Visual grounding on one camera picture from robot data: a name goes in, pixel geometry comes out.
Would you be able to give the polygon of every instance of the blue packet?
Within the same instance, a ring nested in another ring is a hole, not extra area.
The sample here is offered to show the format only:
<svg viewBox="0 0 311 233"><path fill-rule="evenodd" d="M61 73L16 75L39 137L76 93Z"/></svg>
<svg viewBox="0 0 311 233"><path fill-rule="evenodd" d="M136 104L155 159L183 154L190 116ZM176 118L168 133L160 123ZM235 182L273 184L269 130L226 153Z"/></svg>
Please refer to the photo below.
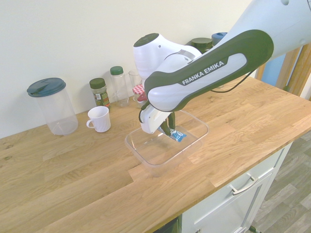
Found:
<svg viewBox="0 0 311 233"><path fill-rule="evenodd" d="M158 130L162 132L163 134L165 134L164 131L161 129L161 127L159 127ZM180 131L177 131L177 130L173 130L173 129L170 129L170 133L171 135L169 137L177 142L181 142L184 137L187 137L186 134Z"/></svg>

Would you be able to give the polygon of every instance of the wooden door frame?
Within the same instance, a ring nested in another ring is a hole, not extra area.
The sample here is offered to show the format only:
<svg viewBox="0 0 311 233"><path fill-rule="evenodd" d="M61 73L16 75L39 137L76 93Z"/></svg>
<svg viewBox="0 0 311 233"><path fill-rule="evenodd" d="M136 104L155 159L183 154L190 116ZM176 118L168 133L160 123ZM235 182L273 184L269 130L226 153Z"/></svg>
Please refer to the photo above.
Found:
<svg viewBox="0 0 311 233"><path fill-rule="evenodd" d="M263 64L258 68L255 78L262 79L265 69ZM304 45L286 54L276 87L300 96L311 73L311 44Z"/></svg>

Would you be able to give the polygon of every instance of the green jar lid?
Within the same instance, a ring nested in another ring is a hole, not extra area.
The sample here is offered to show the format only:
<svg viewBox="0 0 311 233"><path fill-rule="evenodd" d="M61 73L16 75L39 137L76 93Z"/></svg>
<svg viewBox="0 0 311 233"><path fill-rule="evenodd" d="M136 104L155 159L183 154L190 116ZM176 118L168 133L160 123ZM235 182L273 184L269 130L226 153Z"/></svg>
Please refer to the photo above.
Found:
<svg viewBox="0 0 311 233"><path fill-rule="evenodd" d="M100 89L106 86L105 80L103 78L96 78L89 81L89 85L92 89Z"/></svg>
<svg viewBox="0 0 311 233"><path fill-rule="evenodd" d="M150 43L151 41L154 41L155 39L157 39L158 36L159 36L159 33L151 33L151 34L145 35L144 37L142 37L141 39L135 42L134 47L140 47L140 46L146 45Z"/></svg>
<svg viewBox="0 0 311 233"><path fill-rule="evenodd" d="M31 84L28 89L28 95L32 97L44 97L53 95L66 86L66 83L60 78L42 79Z"/></svg>
<svg viewBox="0 0 311 233"><path fill-rule="evenodd" d="M213 41L209 38L195 38L191 40L191 45L197 49L211 49Z"/></svg>
<svg viewBox="0 0 311 233"><path fill-rule="evenodd" d="M120 74L123 74L123 68L120 67L120 66L111 67L111 68L110 68L110 74L112 74L112 75L120 75Z"/></svg>

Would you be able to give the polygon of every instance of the red checkered lid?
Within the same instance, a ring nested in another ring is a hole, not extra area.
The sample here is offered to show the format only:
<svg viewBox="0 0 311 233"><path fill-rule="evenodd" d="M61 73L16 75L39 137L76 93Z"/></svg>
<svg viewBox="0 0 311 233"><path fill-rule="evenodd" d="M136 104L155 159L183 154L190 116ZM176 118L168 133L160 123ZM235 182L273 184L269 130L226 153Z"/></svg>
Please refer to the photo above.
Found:
<svg viewBox="0 0 311 233"><path fill-rule="evenodd" d="M139 84L139 85L136 85L134 88L133 88L133 93L134 94L139 94L141 95L142 93L144 93L145 90L144 88L142 87L142 84Z"/></svg>

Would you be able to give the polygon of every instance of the jar label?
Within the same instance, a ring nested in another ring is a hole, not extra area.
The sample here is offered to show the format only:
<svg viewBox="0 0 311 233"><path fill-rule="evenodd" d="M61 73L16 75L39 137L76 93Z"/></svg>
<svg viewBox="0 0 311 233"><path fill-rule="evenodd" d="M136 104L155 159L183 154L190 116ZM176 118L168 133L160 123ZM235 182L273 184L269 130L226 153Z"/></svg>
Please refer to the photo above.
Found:
<svg viewBox="0 0 311 233"><path fill-rule="evenodd" d="M108 98L107 91L100 94L93 94L96 102L96 106L106 106L110 109L110 102Z"/></svg>

